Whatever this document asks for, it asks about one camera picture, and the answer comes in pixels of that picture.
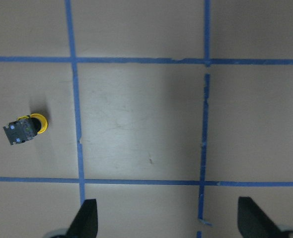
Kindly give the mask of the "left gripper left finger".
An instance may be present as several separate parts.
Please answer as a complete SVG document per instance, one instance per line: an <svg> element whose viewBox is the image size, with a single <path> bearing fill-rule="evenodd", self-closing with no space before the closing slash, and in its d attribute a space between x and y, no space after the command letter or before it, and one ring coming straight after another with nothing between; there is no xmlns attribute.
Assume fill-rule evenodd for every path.
<svg viewBox="0 0 293 238"><path fill-rule="evenodd" d="M98 233L96 199L86 199L67 230L67 238L95 238Z"/></svg>

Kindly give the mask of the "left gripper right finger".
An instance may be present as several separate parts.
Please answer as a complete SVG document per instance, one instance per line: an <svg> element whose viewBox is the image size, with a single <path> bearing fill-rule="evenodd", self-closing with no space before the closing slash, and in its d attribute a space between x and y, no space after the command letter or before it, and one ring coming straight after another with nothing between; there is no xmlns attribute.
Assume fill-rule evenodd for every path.
<svg viewBox="0 0 293 238"><path fill-rule="evenodd" d="M251 197L238 199L237 226L243 238L287 237Z"/></svg>

